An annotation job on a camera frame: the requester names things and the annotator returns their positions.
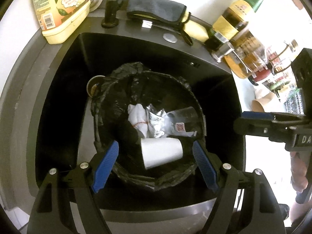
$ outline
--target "crumpled foil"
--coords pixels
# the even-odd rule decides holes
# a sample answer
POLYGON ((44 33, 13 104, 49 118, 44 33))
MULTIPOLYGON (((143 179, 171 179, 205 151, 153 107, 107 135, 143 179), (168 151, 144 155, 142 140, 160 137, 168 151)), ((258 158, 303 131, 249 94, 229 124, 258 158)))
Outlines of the crumpled foil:
POLYGON ((164 109, 161 109, 157 112, 152 104, 149 104, 146 107, 146 118, 149 127, 149 137, 150 138, 165 138, 165 119, 164 116, 166 112, 164 109))

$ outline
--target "metal screw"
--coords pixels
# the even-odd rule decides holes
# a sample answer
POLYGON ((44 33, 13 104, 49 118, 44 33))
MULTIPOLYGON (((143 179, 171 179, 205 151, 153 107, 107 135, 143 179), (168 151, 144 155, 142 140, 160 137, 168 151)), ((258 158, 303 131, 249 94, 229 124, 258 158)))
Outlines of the metal screw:
POLYGON ((229 170, 232 168, 232 166, 229 164, 229 163, 224 163, 223 165, 223 168, 226 169, 226 170, 229 170))
POLYGON ((80 164, 80 168, 81 169, 88 168, 88 166, 89 166, 89 163, 87 163, 87 162, 83 162, 83 163, 80 164))
POLYGON ((55 168, 52 168, 52 169, 49 171, 49 173, 50 173, 51 175, 55 174, 56 172, 57 172, 57 170, 56 170, 55 168))
POLYGON ((260 170, 260 169, 255 169, 255 173, 257 174, 257 175, 262 175, 262 171, 260 170))

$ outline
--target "paper cup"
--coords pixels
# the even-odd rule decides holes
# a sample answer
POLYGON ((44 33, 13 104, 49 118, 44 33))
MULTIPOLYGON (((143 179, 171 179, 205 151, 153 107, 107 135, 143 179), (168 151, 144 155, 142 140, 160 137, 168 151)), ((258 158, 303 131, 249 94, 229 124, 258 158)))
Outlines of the paper cup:
POLYGON ((279 112, 281 110, 281 103, 278 97, 270 92, 262 98, 255 99, 252 101, 253 112, 279 112))
POLYGON ((141 148, 146 170, 183 157, 182 144, 176 138, 141 139, 141 148))

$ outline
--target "beer bottle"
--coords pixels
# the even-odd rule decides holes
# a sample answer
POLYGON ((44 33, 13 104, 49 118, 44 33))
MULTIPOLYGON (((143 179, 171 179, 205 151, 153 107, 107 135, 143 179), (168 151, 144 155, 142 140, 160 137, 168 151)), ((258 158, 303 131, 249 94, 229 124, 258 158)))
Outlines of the beer bottle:
POLYGON ((228 7, 213 24, 205 41, 207 48, 218 50, 220 46, 243 30, 263 0, 238 0, 228 7))

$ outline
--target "plastic wrapper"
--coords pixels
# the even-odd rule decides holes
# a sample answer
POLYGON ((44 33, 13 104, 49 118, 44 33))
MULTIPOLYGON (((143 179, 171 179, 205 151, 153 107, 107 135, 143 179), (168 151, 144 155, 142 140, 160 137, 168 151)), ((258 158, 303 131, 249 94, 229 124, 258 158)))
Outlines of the plastic wrapper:
POLYGON ((105 77, 96 88, 91 103, 94 117, 95 147, 106 149, 113 140, 119 143, 119 156, 113 167, 123 182, 157 191, 184 181, 197 168, 192 154, 194 140, 205 142, 205 119, 202 109, 185 80, 152 72, 141 63, 124 64, 105 77), (128 121, 128 106, 152 104, 155 110, 168 112, 194 107, 200 119, 201 132, 195 137, 178 138, 183 147, 183 158, 145 170, 142 151, 137 144, 138 133, 128 121))
POLYGON ((166 112, 164 109, 157 112, 155 107, 152 104, 149 104, 146 107, 146 117, 149 127, 149 137, 150 138, 165 138, 165 119, 164 116, 166 112))

